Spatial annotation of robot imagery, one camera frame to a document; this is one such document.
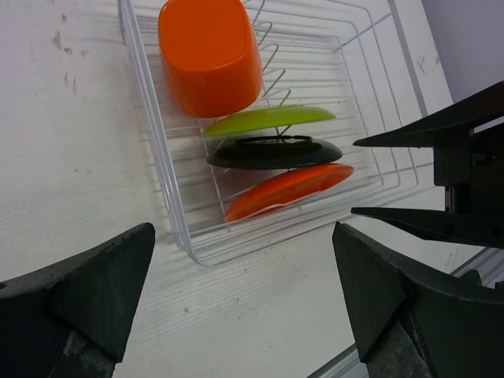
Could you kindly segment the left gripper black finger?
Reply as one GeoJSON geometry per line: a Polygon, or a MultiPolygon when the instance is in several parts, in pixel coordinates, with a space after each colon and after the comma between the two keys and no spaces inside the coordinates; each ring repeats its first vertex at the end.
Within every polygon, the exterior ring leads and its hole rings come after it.
{"type": "Polygon", "coordinates": [[[332,243],[371,377],[501,377],[503,293],[400,254],[348,224],[332,243]]]}

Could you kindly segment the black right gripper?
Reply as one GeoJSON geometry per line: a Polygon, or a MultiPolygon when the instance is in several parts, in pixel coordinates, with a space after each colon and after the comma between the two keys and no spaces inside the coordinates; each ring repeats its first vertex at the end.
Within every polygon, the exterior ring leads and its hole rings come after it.
{"type": "Polygon", "coordinates": [[[362,147],[433,147],[434,183],[445,211],[354,207],[423,240],[503,248],[503,82],[393,131],[354,142],[362,147]]]}

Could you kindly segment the orange plastic plate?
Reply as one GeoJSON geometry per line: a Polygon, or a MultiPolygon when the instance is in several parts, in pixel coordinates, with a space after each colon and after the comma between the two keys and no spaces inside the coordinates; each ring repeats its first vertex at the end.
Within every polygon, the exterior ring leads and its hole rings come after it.
{"type": "Polygon", "coordinates": [[[226,210],[227,222],[271,213],[307,196],[326,191],[354,173],[351,165],[329,163],[274,176],[240,195],[226,210]]]}

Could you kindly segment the green plastic plate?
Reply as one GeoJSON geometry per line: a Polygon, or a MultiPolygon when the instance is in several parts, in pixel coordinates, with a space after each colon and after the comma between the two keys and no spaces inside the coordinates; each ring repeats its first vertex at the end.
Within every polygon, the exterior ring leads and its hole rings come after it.
{"type": "Polygon", "coordinates": [[[208,126],[202,135],[204,137],[230,135],[335,118],[334,113],[319,106],[275,106],[233,113],[208,126]]]}

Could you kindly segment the black plastic plate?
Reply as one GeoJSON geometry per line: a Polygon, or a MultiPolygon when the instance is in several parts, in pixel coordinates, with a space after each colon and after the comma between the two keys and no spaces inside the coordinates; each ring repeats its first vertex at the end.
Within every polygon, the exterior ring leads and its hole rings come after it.
{"type": "Polygon", "coordinates": [[[236,139],[207,158],[226,169],[296,169],[338,161],[343,152],[333,143],[305,135],[269,135],[236,139]]]}

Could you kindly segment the orange plastic cup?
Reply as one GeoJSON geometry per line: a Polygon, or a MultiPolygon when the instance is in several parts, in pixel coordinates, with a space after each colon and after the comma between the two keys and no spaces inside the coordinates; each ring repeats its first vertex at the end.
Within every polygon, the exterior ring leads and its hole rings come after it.
{"type": "Polygon", "coordinates": [[[257,100],[261,59],[241,1],[167,1],[157,31],[165,80],[182,113],[222,117],[257,100]]]}

